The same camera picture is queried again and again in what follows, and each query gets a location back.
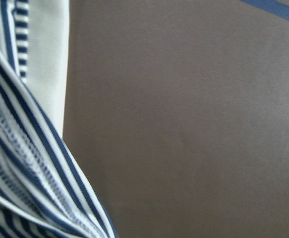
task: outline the blue tape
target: blue tape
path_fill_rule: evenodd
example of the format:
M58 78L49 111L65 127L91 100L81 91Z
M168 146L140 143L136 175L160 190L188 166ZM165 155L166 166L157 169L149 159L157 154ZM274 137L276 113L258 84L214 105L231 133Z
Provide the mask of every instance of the blue tape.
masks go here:
M276 0L241 0L289 20L289 6Z

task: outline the striped shirt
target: striped shirt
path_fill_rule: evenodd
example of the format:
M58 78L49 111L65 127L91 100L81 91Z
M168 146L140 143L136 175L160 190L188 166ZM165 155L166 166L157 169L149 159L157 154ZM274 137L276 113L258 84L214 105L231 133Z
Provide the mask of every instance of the striped shirt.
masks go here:
M116 238L26 86L28 0L0 0L0 238Z

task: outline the brown background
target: brown background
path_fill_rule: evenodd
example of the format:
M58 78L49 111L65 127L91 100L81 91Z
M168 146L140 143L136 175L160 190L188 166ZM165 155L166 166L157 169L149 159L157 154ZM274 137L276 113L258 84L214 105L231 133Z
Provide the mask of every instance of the brown background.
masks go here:
M72 0L64 140L121 238L289 238L289 22L238 0Z

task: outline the white fabric panel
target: white fabric panel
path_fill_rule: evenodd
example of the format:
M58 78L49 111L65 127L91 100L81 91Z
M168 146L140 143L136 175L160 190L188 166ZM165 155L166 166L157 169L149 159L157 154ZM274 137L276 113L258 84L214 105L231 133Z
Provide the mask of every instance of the white fabric panel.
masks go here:
M62 135L68 57L68 0L29 1L26 85Z

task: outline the blue and white striped cloth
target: blue and white striped cloth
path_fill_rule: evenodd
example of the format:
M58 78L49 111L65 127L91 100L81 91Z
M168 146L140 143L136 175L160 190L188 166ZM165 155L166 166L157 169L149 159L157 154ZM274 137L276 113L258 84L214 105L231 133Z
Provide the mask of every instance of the blue and white striped cloth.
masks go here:
M0 0L0 238L116 238L26 87L28 0Z

